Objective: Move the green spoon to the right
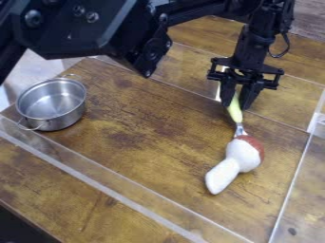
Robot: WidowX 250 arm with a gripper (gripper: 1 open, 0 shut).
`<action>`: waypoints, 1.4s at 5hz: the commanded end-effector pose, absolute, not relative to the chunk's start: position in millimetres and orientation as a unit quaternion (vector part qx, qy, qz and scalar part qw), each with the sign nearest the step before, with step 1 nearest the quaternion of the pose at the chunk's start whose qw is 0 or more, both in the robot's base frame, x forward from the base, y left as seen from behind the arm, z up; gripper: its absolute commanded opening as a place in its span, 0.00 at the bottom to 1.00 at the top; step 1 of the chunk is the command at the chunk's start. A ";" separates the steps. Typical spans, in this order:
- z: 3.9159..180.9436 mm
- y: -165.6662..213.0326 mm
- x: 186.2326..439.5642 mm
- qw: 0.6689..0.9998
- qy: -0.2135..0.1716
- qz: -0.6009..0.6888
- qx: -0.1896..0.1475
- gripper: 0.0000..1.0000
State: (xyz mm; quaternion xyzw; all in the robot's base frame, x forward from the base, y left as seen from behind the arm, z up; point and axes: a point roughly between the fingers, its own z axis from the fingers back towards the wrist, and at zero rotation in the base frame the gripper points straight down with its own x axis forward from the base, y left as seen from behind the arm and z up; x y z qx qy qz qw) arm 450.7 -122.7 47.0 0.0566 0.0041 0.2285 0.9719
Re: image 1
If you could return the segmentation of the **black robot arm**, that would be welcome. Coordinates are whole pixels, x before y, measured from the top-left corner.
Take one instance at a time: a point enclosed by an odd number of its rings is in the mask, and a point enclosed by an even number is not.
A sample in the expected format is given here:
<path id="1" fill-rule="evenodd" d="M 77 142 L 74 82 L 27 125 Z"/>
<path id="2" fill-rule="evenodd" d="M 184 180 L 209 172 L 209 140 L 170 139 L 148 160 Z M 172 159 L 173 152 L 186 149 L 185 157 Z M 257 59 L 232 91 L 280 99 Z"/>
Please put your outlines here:
<path id="1" fill-rule="evenodd" d="M 285 74 L 264 60 L 293 12 L 295 0 L 0 0 L 0 84 L 29 49 L 47 60 L 108 55 L 150 77 L 173 45 L 169 28 L 215 15 L 244 27 L 235 54 L 212 59 L 208 78 L 221 82 L 225 106 L 243 86 L 248 109 Z"/>

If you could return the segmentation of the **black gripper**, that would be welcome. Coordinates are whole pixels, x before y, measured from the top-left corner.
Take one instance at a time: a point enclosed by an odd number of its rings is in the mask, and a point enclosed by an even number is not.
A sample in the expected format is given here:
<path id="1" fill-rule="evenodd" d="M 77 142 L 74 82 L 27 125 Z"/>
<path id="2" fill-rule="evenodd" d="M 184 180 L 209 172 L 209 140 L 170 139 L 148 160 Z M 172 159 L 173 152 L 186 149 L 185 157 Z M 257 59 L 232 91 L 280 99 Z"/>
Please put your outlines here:
<path id="1" fill-rule="evenodd" d="M 240 92 L 241 109 L 251 108 L 264 88 L 276 90 L 285 71 L 271 65 L 263 65 L 261 70 L 244 68 L 232 63 L 231 58 L 212 58 L 212 68 L 208 79 L 221 81 L 220 98 L 228 107 L 236 95 L 237 84 L 244 84 Z"/>

